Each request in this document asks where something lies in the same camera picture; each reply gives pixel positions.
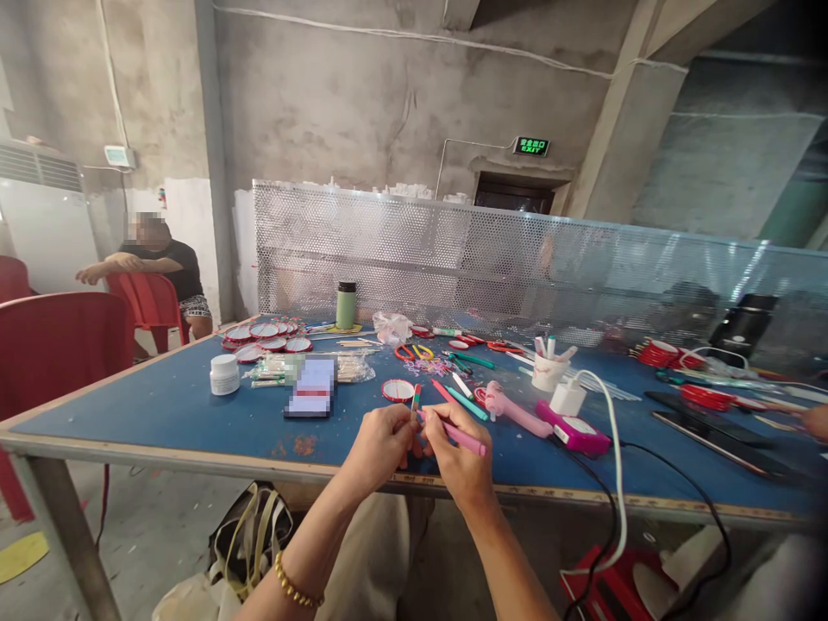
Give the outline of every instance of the air conditioner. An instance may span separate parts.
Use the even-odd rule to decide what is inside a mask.
[[[0,141],[0,226],[38,293],[94,291],[75,273],[98,261],[86,196],[74,162],[46,149]]]

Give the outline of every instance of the wall switch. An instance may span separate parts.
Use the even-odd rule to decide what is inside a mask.
[[[135,168],[135,151],[128,147],[118,145],[106,145],[103,147],[103,154],[110,166],[120,168]]]

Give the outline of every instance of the hand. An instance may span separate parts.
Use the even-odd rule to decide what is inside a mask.
[[[802,423],[817,440],[828,442],[828,405],[817,405],[802,412]]]
[[[440,476],[463,516],[468,520],[475,512],[498,506],[492,485],[492,437],[486,428],[473,421],[457,403],[426,405],[423,411],[425,431],[422,437],[429,441],[424,453],[436,456]],[[443,418],[483,442],[487,448],[486,456],[452,445],[442,427]]]
[[[107,261],[116,263],[127,272],[140,272],[144,267],[141,259],[130,253],[115,253],[108,257]]]
[[[361,502],[380,489],[397,466],[407,466],[408,450],[414,444],[420,446],[416,438],[419,430],[419,423],[411,421],[411,410],[406,405],[371,410],[362,418],[354,446],[337,476]]]
[[[106,263],[92,263],[80,272],[75,274],[75,280],[80,280],[84,285],[97,285],[97,282],[110,273],[112,270]]]

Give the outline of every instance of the red plastic chair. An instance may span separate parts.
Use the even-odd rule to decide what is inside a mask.
[[[0,254],[0,304],[13,299],[28,298],[31,294],[26,264],[14,257]]]
[[[110,292],[132,308],[135,325],[153,333],[159,354],[169,349],[169,329],[178,328],[181,344],[190,342],[190,324],[181,317],[173,283],[156,273],[126,272],[106,277]]]
[[[0,420],[132,367],[132,311],[109,293],[55,293],[0,304]],[[0,451],[0,492],[15,520],[32,510]]]

